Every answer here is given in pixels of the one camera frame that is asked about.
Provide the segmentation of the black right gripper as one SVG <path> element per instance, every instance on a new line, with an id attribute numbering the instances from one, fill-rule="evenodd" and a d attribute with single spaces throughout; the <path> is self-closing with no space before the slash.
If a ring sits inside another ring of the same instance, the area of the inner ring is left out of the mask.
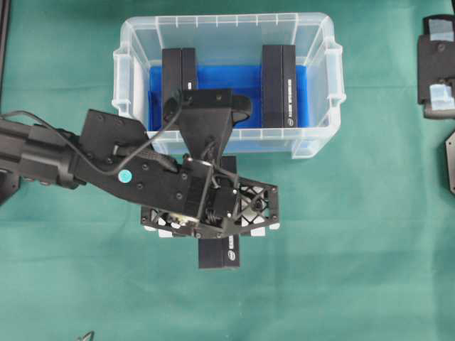
<path id="1" fill-rule="evenodd" d="M 454 118 L 454 15 L 423 18 L 417 44 L 417 102 L 427 119 Z"/>

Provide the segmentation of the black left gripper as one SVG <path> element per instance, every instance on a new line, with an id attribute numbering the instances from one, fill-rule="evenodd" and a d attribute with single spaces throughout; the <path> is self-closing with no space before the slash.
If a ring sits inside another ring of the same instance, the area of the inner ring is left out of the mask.
<path id="1" fill-rule="evenodd" d="M 275 185 L 240 177 L 235 185 L 227 173 L 237 171 L 235 156 L 221 158 L 222 173 L 215 175 L 198 221 L 153 207 L 141 208 L 141 224 L 160 238 L 222 239 L 235 235 L 263 237 L 278 230 L 279 191 Z"/>

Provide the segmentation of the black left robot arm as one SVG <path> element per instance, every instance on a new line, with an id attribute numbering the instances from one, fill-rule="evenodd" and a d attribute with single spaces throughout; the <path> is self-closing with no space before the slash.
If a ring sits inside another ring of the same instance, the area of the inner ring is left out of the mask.
<path id="1" fill-rule="evenodd" d="M 153 149 L 137 120 L 91 110 L 81 135 L 42 119 L 1 116 L 1 200 L 22 180 L 74 190 L 85 184 L 141 207 L 141 223 L 162 237 L 261 236 L 279 227 L 278 190 L 228 170 L 222 156 L 245 113 L 183 107 L 171 112 L 189 154 L 178 162 Z"/>

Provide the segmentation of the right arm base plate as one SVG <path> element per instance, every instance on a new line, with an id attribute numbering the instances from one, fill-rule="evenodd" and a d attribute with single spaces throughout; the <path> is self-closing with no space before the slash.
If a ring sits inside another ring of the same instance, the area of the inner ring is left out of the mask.
<path id="1" fill-rule="evenodd" d="M 455 131 L 445 141 L 446 166 L 449 181 L 449 190 L 455 194 Z"/>

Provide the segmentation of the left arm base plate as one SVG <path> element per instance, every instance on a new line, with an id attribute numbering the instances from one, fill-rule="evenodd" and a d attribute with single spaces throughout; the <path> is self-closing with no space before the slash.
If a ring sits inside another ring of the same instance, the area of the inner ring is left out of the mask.
<path id="1" fill-rule="evenodd" d="M 1 169 L 0 172 L 0 205 L 3 205 L 20 188 L 19 175 L 8 170 Z"/>

